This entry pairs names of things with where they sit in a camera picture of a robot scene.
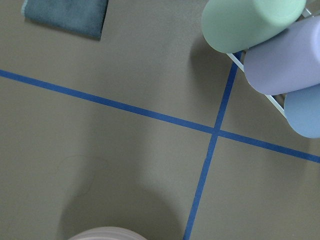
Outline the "green cup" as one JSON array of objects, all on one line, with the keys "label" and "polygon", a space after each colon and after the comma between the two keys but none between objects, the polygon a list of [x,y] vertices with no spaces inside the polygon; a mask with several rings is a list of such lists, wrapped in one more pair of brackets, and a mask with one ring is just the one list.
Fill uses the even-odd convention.
[{"label": "green cup", "polygon": [[305,0],[210,0],[201,15],[202,35],[214,50],[236,53],[285,30],[306,4]]}]

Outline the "pink bowl with ice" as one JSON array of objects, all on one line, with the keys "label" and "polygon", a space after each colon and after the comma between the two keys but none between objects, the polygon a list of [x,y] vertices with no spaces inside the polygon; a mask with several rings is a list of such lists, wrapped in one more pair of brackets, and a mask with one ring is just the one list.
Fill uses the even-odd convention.
[{"label": "pink bowl with ice", "polygon": [[146,240],[146,238],[126,228],[108,226],[83,231],[70,240]]}]

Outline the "grey folded cloth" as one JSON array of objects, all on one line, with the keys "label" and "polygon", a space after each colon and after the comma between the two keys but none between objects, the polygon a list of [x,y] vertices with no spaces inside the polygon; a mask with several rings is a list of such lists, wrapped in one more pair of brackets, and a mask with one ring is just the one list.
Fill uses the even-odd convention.
[{"label": "grey folded cloth", "polygon": [[100,40],[108,0],[25,0],[21,14],[28,20]]}]

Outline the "blue cup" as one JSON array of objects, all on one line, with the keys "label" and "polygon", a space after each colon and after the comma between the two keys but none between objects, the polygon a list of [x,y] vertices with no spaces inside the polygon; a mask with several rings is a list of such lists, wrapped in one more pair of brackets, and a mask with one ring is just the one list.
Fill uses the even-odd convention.
[{"label": "blue cup", "polygon": [[320,137],[320,86],[289,92],[284,100],[288,124],[306,138]]}]

